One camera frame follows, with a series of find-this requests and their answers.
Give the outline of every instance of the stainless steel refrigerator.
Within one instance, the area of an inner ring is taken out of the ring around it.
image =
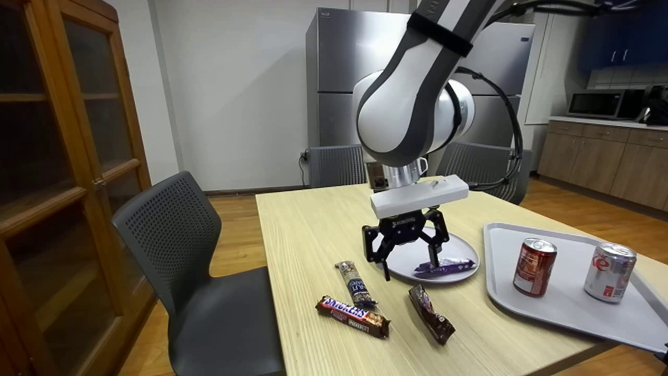
[[[307,112],[309,147],[303,154],[309,186],[364,183],[361,147],[356,131],[352,89],[380,71],[393,56],[410,14],[318,8],[307,29]],[[498,81],[521,104],[533,26],[495,24],[475,42],[461,66]],[[453,75],[465,83],[476,103],[473,142],[507,147],[511,125],[501,98],[470,75]]]

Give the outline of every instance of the gray chair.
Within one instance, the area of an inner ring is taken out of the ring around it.
[[[113,224],[170,314],[176,374],[285,374],[268,270],[209,277],[222,220],[189,171],[132,198]]]
[[[524,150],[523,161],[510,165],[511,150],[490,145],[452,142],[436,173],[457,173],[473,191],[521,206],[526,197],[533,154]]]

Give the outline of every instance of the wall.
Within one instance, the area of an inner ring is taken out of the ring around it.
[[[579,69],[582,20],[536,14],[535,26],[518,119],[524,125],[526,148],[538,154],[550,117],[565,112],[570,94],[586,85],[586,75]]]
[[[152,183],[179,171],[149,0],[107,0],[120,12],[121,37]]]
[[[152,0],[184,170],[204,191],[301,186],[306,31],[318,6],[403,10],[408,0]]]

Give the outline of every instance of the tray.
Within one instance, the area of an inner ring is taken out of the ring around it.
[[[548,239],[557,246],[548,292],[538,299],[523,294],[511,283],[523,240],[529,236]],[[597,301],[582,290],[597,245],[597,239],[488,224],[484,229],[486,292],[498,305],[518,316],[665,356],[668,310],[642,277],[633,273],[618,305]]]

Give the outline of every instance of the soda can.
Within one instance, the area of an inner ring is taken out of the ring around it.
[[[523,242],[514,286],[531,296],[542,296],[557,260],[557,246],[545,239],[533,236]]]
[[[623,245],[604,242],[594,251],[592,266],[584,281],[586,294],[621,304],[634,268],[634,251]]]

